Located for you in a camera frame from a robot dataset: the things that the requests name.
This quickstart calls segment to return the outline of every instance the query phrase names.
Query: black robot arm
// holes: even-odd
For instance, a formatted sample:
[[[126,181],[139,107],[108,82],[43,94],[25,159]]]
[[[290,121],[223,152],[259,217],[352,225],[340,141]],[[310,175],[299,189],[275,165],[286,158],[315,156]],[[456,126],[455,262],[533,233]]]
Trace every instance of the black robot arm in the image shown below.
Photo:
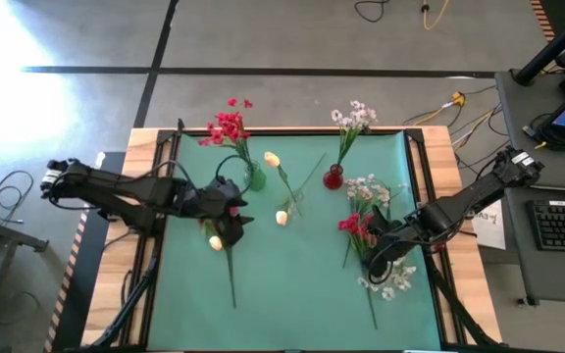
[[[506,187],[535,183],[543,164],[526,152],[508,146],[498,152],[491,172],[475,180],[453,196],[440,197],[400,221],[388,222],[374,209],[368,226],[377,237],[377,246],[364,254],[364,265],[372,277],[383,277],[391,262],[406,255],[414,246],[444,243],[456,234],[463,222],[496,200]]]
[[[48,199],[57,207],[71,209],[58,204],[63,198],[84,200],[93,209],[98,209],[102,217],[107,220],[119,217],[129,228],[143,236],[161,234],[163,230],[155,228],[160,224],[156,221],[168,215],[209,219],[224,246],[233,246],[243,237],[243,225],[253,220],[240,216],[235,209],[247,205],[241,198],[238,187],[232,180],[216,176],[207,186],[197,188],[181,165],[177,165],[186,179],[158,177],[151,173],[138,177],[122,176],[93,169],[76,159],[50,161],[40,189],[42,198]],[[136,200],[138,204],[130,203],[124,198]],[[159,249],[155,246],[147,270],[129,294],[115,320],[85,349],[93,351],[98,347],[108,347],[117,339],[121,327],[156,274],[158,252]]]

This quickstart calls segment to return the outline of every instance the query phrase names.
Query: green vase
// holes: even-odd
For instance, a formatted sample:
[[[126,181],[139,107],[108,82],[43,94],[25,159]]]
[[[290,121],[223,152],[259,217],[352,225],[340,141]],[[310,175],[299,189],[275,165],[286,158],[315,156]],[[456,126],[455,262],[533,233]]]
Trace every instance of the green vase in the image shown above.
[[[248,166],[245,167],[245,176],[243,176],[243,181],[245,185],[252,191],[260,191],[265,187],[265,182],[267,177],[263,170],[261,170],[261,165],[258,162],[252,160],[252,168]]]

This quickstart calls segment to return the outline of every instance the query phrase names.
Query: red vase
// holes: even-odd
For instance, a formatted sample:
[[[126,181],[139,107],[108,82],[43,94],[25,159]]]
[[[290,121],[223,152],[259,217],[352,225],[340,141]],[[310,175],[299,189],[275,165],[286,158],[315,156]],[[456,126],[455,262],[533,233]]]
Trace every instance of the red vase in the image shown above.
[[[331,169],[324,174],[324,186],[330,190],[337,190],[343,185],[343,168],[333,164]]]

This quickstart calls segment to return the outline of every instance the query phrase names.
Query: yellow tulip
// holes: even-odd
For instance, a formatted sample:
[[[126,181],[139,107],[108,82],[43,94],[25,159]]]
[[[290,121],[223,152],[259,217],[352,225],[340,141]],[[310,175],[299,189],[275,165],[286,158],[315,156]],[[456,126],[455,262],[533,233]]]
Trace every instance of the yellow tulip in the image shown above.
[[[279,224],[279,226],[284,227],[284,225],[286,225],[286,219],[287,219],[287,214],[285,211],[276,212],[276,223]]]
[[[267,162],[270,167],[277,168],[281,164],[281,159],[272,152],[265,152],[265,162]]]
[[[217,235],[211,236],[211,238],[208,239],[208,243],[211,244],[211,247],[215,251],[220,251],[224,248],[224,244],[222,244],[222,239],[220,239],[220,237]]]

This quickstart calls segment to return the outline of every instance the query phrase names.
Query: white paper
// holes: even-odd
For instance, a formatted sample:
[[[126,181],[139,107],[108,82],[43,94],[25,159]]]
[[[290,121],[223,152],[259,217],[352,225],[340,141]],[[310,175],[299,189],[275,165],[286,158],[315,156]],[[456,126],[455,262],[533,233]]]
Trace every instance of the white paper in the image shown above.
[[[502,225],[500,200],[478,213],[472,220],[479,245],[505,250],[505,231]]]

